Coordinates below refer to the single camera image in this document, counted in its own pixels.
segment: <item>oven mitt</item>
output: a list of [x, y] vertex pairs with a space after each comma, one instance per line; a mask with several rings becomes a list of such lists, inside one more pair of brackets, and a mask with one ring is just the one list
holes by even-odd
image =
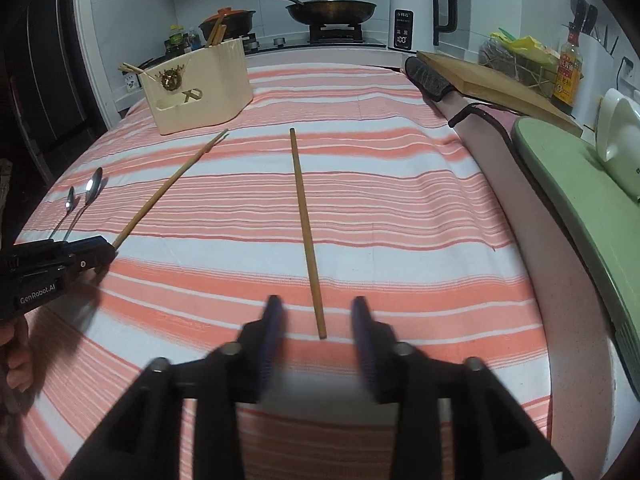
[[446, 78], [415, 56], [406, 60], [404, 72], [423, 94], [435, 102], [441, 101], [445, 95], [456, 89]]

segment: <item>orange pot lid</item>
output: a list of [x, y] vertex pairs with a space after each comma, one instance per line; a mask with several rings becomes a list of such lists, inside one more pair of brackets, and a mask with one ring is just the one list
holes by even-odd
[[220, 16], [229, 16], [230, 14], [241, 14], [242, 12], [248, 12], [247, 10], [232, 9], [231, 7], [225, 7], [224, 9], [218, 9], [218, 13], [213, 16], [209, 16], [205, 22], [217, 20]]

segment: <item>metal spoon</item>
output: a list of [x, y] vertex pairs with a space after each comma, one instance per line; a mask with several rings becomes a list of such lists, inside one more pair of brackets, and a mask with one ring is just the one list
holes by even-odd
[[74, 220], [71, 222], [69, 229], [66, 230], [65, 237], [63, 238], [64, 241], [66, 241], [66, 239], [69, 237], [71, 230], [75, 227], [76, 223], [82, 216], [82, 213], [84, 213], [84, 210], [87, 209], [92, 204], [92, 202], [98, 196], [98, 193], [100, 193], [101, 183], [102, 183], [102, 168], [98, 168], [97, 170], [94, 171], [94, 174], [86, 183], [86, 187], [84, 188], [85, 189], [84, 205], [82, 206], [82, 209], [76, 213], [76, 216], [74, 217]]
[[53, 238], [53, 235], [58, 232], [58, 229], [60, 229], [60, 226], [62, 225], [62, 222], [65, 221], [66, 217], [69, 216], [69, 214], [74, 210], [75, 207], [76, 207], [76, 194], [75, 194], [74, 187], [71, 186], [69, 188], [69, 194], [66, 196], [66, 202], [65, 202], [66, 213], [62, 217], [62, 220], [60, 220], [60, 222], [58, 222], [58, 225], [56, 225], [54, 227], [53, 231], [49, 235], [49, 238]]

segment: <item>frying pan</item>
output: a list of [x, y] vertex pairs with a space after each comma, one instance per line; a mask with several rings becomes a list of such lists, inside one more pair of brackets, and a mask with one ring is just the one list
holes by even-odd
[[376, 9], [376, 4], [358, 0], [289, 0], [291, 17], [305, 25], [357, 25], [366, 22]]

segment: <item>table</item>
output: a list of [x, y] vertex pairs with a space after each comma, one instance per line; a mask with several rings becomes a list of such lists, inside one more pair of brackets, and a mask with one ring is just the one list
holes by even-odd
[[[102, 166], [106, 186], [69, 239], [113, 241], [166, 178], [229, 128], [137, 225], [99, 287], [84, 280], [30, 315], [39, 393], [24, 431], [44, 476], [60, 476], [152, 358], [193, 360], [235, 339], [270, 294], [286, 306], [286, 338], [266, 398], [238, 407], [247, 478], [388, 476], [396, 408], [375, 405], [356, 369], [349, 308], [357, 295], [433, 358], [480, 356], [546, 434], [546, 341], [526, 269], [490, 186], [436, 108], [383, 68], [281, 64], [250, 69], [250, 79], [254, 100], [238, 117], [171, 136], [158, 134], [139, 102], [25, 225], [19, 241], [46, 238], [68, 187], [83, 189]], [[306, 274], [290, 127], [325, 341]], [[183, 430], [187, 479], [193, 403]]]

